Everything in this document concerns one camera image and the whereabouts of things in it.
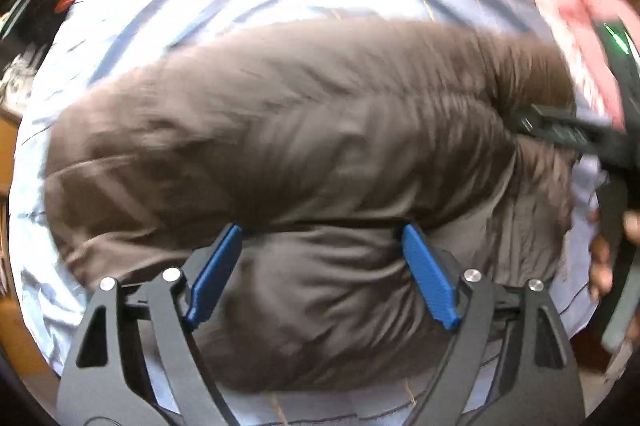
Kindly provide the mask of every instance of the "puffer jacket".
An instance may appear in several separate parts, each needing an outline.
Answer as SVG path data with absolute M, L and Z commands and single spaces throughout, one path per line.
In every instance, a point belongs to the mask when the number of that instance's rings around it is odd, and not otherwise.
M 89 289 L 148 279 L 238 223 L 241 259 L 195 335 L 233 389 L 397 380 L 447 343 L 400 226 L 500 283 L 551 278 L 572 161 L 503 118 L 573 103 L 559 50 L 529 36 L 375 17 L 252 29 L 104 79 L 63 111 L 47 218 Z

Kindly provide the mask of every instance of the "brown jacket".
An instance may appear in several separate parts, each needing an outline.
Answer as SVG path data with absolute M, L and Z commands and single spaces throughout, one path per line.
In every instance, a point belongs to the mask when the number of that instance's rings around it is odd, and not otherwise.
M 419 21 L 278 24 L 103 80 L 53 126 L 47 218 L 89 288 L 148 278 L 238 223 L 244 252 L 196 341 L 246 391 L 352 389 L 437 362 L 399 250 L 430 241 L 501 283 L 553 276 L 570 227 L 558 151 L 507 132 L 572 106 L 559 51 Z

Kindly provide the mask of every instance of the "silver screw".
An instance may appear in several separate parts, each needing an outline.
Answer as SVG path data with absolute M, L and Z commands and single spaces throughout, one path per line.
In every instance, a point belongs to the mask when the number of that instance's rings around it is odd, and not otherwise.
M 482 274 L 477 269 L 467 269 L 465 274 L 463 275 L 466 281 L 480 281 L 482 279 Z
M 114 287 L 116 287 L 116 281 L 113 278 L 107 277 L 100 280 L 100 289 L 103 291 L 110 291 Z
M 540 280 L 536 278 L 532 278 L 529 280 L 529 288 L 532 291 L 540 292 L 545 288 L 545 284 L 543 284 Z
M 182 271 L 177 267 L 170 267 L 162 273 L 162 279 L 168 282 L 176 281 L 180 276 L 182 276 Z

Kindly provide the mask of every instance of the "blue gripper pad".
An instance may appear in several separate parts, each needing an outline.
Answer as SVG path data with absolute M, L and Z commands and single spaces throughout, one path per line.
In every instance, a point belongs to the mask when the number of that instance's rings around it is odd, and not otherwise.
M 192 330 L 207 321 L 242 252 L 242 229 L 233 226 L 191 287 L 191 306 L 184 317 Z
M 456 310 L 456 288 L 433 258 L 420 231 L 409 224 L 402 230 L 402 253 L 418 284 L 429 312 L 447 330 L 460 323 Z

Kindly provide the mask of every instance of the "light blue fabric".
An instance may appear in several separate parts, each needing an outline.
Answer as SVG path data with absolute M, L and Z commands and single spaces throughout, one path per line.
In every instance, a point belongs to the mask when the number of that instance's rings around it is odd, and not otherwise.
M 530 0 L 77 0 L 34 81 L 31 103 L 18 133 L 10 194 L 9 240 L 18 295 L 27 326 L 56 371 L 62 370 L 87 300 L 85 291 L 58 258 L 47 229 L 42 199 L 49 127 L 60 111 L 92 82 L 155 61 L 179 45 L 210 41 L 221 34 L 273 22 L 343 18 L 363 13 L 423 20 L 433 15 L 436 20 L 494 31 L 533 32 L 552 42 L 549 28 Z M 586 175 L 587 185 L 593 177 L 593 173 Z M 582 225 L 584 218 L 577 218 Z M 590 231 L 582 229 L 581 233 L 586 239 Z M 582 272 L 575 279 L 578 282 L 572 282 L 574 285 L 586 280 Z M 568 305 L 572 298 L 579 301 L 575 293 L 569 294 L 563 288 L 556 292 L 558 307 Z M 566 325 L 575 331 L 584 325 L 590 312 L 588 303 L 583 302 Z M 479 381 L 470 405 L 482 402 L 491 369 L 488 365 L 484 386 Z M 162 379 L 156 366 L 151 370 L 155 380 Z M 411 384 L 418 388 L 417 394 L 426 380 L 415 379 Z M 161 394 L 161 402 L 175 409 L 166 387 L 157 384 L 156 390 Z M 314 395 L 313 406 L 307 403 L 298 414 L 288 411 L 287 417 L 290 421 L 296 417 L 320 420 L 343 414 L 344 419 L 334 424 L 351 424 L 355 413 L 360 418 L 370 418 L 364 424 L 399 424 L 410 410 L 403 392 L 401 385 L 395 385 L 348 396 L 335 395 L 330 405 L 335 415 L 327 415 L 318 404 L 327 396 Z M 278 421 L 268 400 L 266 409 L 271 411 L 257 411 L 262 410 L 257 401 L 266 397 L 255 397 L 251 404 L 233 393 L 225 395 L 232 409 L 240 414 L 242 424 Z M 299 397 L 298 401 L 291 395 L 282 399 L 300 402 Z M 367 409 L 358 404 L 363 401 L 369 403 Z

